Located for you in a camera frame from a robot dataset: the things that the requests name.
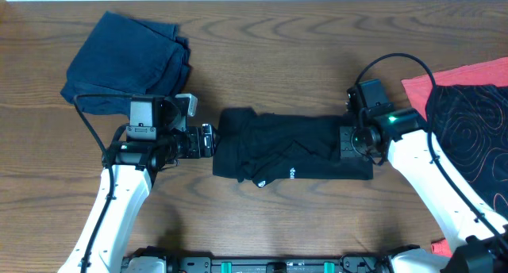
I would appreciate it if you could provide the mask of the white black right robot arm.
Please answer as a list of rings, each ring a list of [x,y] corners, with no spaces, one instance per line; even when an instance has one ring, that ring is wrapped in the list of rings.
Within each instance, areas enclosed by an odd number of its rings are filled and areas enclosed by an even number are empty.
[[[439,225],[451,256],[407,246],[384,257],[379,272],[505,272],[507,220],[465,181],[414,109],[349,110],[340,129],[343,158],[389,163]]]

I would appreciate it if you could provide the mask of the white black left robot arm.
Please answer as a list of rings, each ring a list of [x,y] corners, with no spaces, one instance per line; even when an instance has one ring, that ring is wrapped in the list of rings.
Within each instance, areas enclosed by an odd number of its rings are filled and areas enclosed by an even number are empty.
[[[149,127],[146,140],[126,141],[117,129],[102,157],[103,170],[94,205],[62,272],[178,272],[177,257],[163,248],[147,246],[127,255],[126,250],[140,208],[150,195],[159,172],[181,159],[208,158],[216,148],[212,125],[173,129],[156,135]]]

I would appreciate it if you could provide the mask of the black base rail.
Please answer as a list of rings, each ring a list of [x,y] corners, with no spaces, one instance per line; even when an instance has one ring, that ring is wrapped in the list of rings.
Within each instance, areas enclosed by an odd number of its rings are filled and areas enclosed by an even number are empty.
[[[365,254],[339,257],[306,258],[302,256],[215,257],[211,254],[176,254],[163,248],[136,250],[121,261],[121,272],[166,273],[389,273],[388,262]]]

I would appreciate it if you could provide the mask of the black t-shirt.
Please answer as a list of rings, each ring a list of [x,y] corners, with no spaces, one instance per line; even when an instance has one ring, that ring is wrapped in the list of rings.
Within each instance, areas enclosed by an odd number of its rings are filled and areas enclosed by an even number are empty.
[[[225,109],[218,125],[213,174],[240,183],[248,180],[259,188],[276,179],[370,180],[371,162],[341,154],[340,128],[352,124],[344,116]]]

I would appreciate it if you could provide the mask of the folded navy blue shorts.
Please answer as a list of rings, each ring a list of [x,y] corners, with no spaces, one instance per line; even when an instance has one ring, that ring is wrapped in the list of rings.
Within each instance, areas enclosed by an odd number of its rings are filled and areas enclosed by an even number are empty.
[[[177,24],[136,20],[106,12],[67,69],[60,91],[94,115],[130,115],[123,94],[174,96],[191,71],[189,41]]]

